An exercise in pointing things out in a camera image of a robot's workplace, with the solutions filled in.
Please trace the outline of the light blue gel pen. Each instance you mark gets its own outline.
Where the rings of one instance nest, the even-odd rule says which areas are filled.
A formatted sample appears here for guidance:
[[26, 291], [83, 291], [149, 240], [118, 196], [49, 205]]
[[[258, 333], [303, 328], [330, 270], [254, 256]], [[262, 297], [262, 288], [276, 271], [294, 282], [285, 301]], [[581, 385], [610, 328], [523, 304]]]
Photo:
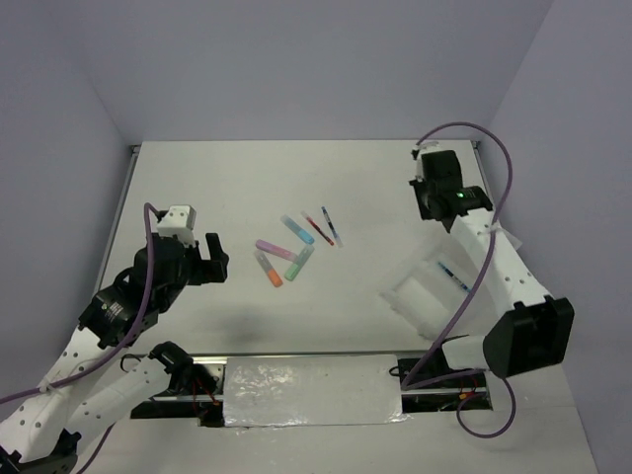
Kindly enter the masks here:
[[441, 270], [463, 291], [469, 293], [471, 288], [461, 278], [459, 278], [445, 263], [438, 261], [437, 265]]

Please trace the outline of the dark blue gel pen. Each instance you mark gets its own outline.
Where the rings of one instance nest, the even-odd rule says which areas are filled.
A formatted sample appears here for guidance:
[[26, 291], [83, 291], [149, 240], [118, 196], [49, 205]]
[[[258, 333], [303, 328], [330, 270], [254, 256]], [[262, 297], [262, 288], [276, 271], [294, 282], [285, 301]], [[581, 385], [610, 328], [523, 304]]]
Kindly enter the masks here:
[[327, 222], [327, 225], [329, 226], [329, 228], [330, 228], [330, 230], [332, 232], [332, 235], [334, 237], [334, 241], [336, 242], [336, 245], [338, 247], [340, 247], [340, 248], [343, 248], [344, 244], [342, 242], [341, 236], [340, 236], [339, 232], [337, 231], [337, 229], [336, 229], [336, 227], [335, 227], [335, 225], [334, 225], [334, 223], [333, 223], [333, 221], [331, 219], [331, 216], [330, 216], [327, 208], [325, 206], [321, 206], [321, 211], [322, 211], [323, 216], [324, 216], [324, 218], [325, 218], [325, 220]]

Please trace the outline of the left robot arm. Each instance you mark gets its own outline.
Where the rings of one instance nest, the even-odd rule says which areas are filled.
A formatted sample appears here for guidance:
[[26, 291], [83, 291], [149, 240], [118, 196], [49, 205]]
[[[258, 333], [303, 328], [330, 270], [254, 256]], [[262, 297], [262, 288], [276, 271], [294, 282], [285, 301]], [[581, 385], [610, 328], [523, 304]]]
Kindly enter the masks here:
[[128, 349], [125, 337], [137, 339], [156, 325], [186, 286], [226, 281], [229, 257], [218, 235], [205, 240], [208, 258], [197, 245], [154, 234], [152, 246], [94, 295], [36, 394], [2, 422], [2, 472], [69, 473], [85, 448], [105, 440], [145, 400], [164, 392], [214, 395], [216, 377], [172, 342], [155, 346], [111, 385], [96, 387], [106, 372], [99, 360], [116, 346]]

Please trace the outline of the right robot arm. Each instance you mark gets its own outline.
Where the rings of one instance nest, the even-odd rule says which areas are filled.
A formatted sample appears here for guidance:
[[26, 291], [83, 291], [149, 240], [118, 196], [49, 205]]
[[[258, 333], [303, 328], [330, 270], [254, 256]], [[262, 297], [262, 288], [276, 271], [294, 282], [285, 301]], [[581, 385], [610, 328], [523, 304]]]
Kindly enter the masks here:
[[[434, 340], [431, 379], [451, 386], [464, 370], [490, 371], [499, 378], [553, 366], [564, 360], [575, 310], [536, 279], [498, 223], [498, 207], [478, 186], [463, 183], [452, 150], [415, 149], [417, 174], [411, 181], [424, 220], [441, 223], [474, 264], [478, 274], [469, 293]], [[498, 318], [484, 336], [450, 332], [480, 288], [486, 288]]]

